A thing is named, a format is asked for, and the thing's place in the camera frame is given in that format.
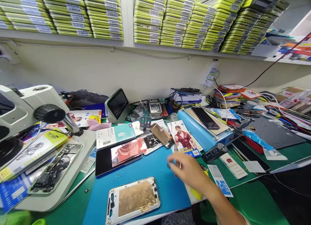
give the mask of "phone screen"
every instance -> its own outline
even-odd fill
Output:
[[[207,129],[220,129],[215,121],[204,111],[203,108],[193,107],[192,111],[197,115],[200,121]]]

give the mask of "smartphone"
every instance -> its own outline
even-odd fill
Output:
[[[112,152],[111,149],[119,147],[121,145],[127,144],[131,141],[136,140],[135,138],[126,140],[126,141],[122,141],[119,143],[116,143],[110,147],[101,149],[99,151],[97,151],[96,153],[96,162],[95,162],[95,176],[98,177],[100,175],[103,175],[107,172],[110,172],[113,169],[119,168],[121,166],[124,166],[126,164],[132,163],[135,160],[140,159],[143,155],[139,154],[136,155],[130,159],[127,159],[126,161],[123,161],[119,164],[115,164],[115,162],[113,162],[113,156],[112,156]]]
[[[220,129],[216,122],[204,111],[203,108],[193,107],[191,109],[207,129]]]
[[[231,143],[233,148],[239,152],[247,161],[258,161],[265,171],[270,170],[270,166],[267,165],[261,158],[259,158],[247,145],[245,145],[240,139],[237,139]]]

